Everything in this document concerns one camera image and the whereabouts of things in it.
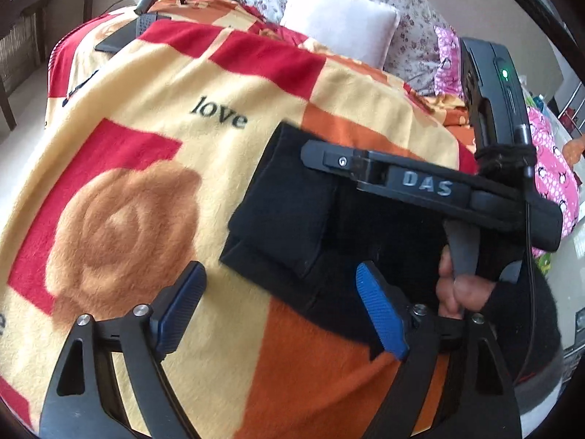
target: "black garment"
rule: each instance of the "black garment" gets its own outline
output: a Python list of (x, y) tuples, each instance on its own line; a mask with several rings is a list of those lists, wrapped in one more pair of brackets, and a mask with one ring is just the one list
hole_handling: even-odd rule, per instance
[[(349, 179), (306, 168), (301, 148), (315, 139), (285, 123), (277, 127), (229, 221), (220, 261), (321, 328), (377, 352), (381, 344), (356, 289), (356, 267), (373, 261), (411, 302), (437, 311), (438, 265), (447, 244), (442, 215), (358, 191)], [(498, 246), (491, 235), (485, 239)], [(498, 257), (511, 254), (505, 247)], [(479, 267), (482, 262), (486, 271), (495, 265), (489, 256)], [(545, 368), (560, 346), (551, 292), (538, 269), (535, 273), (538, 320), (528, 374)], [(487, 278), (498, 276), (499, 271)], [(484, 309), (513, 378), (528, 343), (527, 283), (525, 269), (517, 285), (498, 283)]]

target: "white tile floor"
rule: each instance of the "white tile floor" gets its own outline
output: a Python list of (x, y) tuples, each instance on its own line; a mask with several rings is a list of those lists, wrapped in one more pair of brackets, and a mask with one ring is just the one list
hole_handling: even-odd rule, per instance
[(9, 97), (16, 119), (10, 132), (0, 113), (0, 231), (11, 211), (15, 190), (26, 176), (26, 161), (43, 136), (47, 107), (47, 66), (41, 66)]

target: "wooden table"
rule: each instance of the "wooden table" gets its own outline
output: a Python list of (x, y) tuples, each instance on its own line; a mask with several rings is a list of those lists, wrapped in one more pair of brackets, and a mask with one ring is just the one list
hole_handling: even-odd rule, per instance
[[(10, 0), (6, 3), (7, 7), (2, 11), (0, 17), (0, 39), (4, 38), (10, 33), (11, 28), (16, 23), (16, 20), (24, 16), (34, 14), (34, 24), (36, 26), (37, 35), (37, 50), (41, 61), (47, 58), (45, 53), (45, 22), (43, 17), (43, 7), (47, 5), (49, 0)], [(83, 21), (91, 20), (91, 13), (94, 0), (84, 0), (83, 7)], [(16, 120), (8, 102), (8, 96), (4, 88), (4, 83), (0, 83), (0, 108), (6, 118), (10, 130), (16, 127)]]

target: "blanket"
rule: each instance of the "blanket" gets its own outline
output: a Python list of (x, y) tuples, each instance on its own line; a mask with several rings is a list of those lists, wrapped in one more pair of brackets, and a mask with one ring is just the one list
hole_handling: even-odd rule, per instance
[[(151, 11), (172, 19), (113, 57), (94, 45), (132, 8), (81, 26), (51, 56), (46, 133), (0, 236), (0, 395), (38, 430), (75, 318), (124, 315), (196, 259), (208, 287), (163, 366), (200, 435), (358, 438), (398, 360), (370, 360), (366, 345), (220, 264), (227, 221), (282, 120), (472, 173), (464, 107), (422, 98), (232, 0), (160, 0)], [(447, 365), (441, 357), (417, 431), (431, 425)], [(115, 366), (130, 422), (147, 433), (119, 354)]]

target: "silver bolt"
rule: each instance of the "silver bolt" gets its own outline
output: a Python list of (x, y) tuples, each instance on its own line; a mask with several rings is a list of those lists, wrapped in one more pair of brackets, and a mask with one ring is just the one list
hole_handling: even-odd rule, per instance
[(414, 312), (415, 315), (425, 316), (426, 313), (427, 313), (426, 305), (423, 305), (423, 304), (414, 304), (414, 307), (412, 308), (412, 311)]
[(83, 314), (77, 317), (77, 325), (80, 325), (80, 327), (82, 327), (83, 325), (87, 325), (88, 323), (90, 323), (91, 320), (91, 316), (88, 314)]
[(148, 313), (148, 305), (140, 304), (132, 309), (132, 313), (136, 316), (144, 316)]
[(473, 314), (472, 315), (473, 323), (478, 325), (483, 325), (486, 322), (486, 319), (481, 314)]

